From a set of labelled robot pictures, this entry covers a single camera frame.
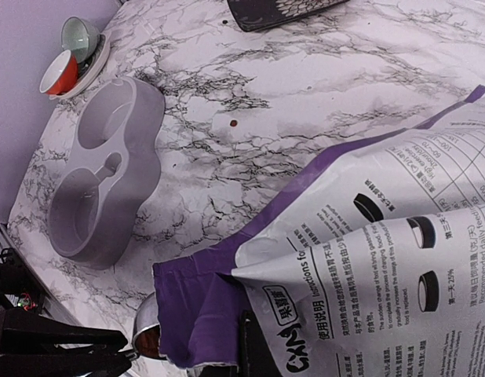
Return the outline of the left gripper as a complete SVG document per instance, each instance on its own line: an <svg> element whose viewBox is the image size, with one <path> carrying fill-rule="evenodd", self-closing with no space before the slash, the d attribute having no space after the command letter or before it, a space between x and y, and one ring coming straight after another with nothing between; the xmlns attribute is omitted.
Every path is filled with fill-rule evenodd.
<svg viewBox="0 0 485 377"><path fill-rule="evenodd" d="M120 376L134 357L120 331L0 306L0 376Z"/></svg>

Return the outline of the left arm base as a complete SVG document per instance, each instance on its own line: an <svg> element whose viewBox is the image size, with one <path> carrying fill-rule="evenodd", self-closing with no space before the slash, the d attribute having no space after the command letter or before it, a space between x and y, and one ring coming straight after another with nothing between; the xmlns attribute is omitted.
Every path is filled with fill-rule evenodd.
<svg viewBox="0 0 485 377"><path fill-rule="evenodd" d="M0 252L0 294L13 296L13 304L26 311L40 313L45 301L45 290L12 247Z"/></svg>

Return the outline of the metal food scoop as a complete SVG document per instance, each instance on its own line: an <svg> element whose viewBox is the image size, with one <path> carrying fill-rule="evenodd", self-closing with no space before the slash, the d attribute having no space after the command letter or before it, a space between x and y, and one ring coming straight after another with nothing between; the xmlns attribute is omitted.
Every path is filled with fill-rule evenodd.
<svg viewBox="0 0 485 377"><path fill-rule="evenodd" d="M166 357L159 352L161 328L158 311L155 293L151 293L137 308L132 346L142 357L165 361Z"/></svg>

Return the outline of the grey double pet bowl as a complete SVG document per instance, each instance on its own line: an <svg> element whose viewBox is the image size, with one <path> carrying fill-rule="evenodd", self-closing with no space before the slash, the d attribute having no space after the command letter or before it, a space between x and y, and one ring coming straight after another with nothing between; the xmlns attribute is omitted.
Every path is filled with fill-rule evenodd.
<svg viewBox="0 0 485 377"><path fill-rule="evenodd" d="M108 269L123 255L135 217L161 175L155 151L165 98L131 77L113 79L87 102L48 214L58 255Z"/></svg>

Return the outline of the purple pet food bag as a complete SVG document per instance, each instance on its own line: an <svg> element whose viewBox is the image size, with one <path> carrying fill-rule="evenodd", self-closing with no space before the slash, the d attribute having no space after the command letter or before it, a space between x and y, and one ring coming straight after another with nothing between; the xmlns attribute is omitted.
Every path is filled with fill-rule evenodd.
<svg viewBox="0 0 485 377"><path fill-rule="evenodd" d="M253 220L153 266L159 352L266 376L485 376L485 86L431 119L327 148Z"/></svg>

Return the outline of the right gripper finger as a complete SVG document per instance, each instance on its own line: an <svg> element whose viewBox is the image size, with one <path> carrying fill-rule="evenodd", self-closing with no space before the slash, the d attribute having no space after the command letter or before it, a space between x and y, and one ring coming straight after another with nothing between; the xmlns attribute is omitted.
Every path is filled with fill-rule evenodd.
<svg viewBox="0 0 485 377"><path fill-rule="evenodd" d="M255 314L245 311L239 322L239 364L187 370L187 376L266 376L266 342Z"/></svg>

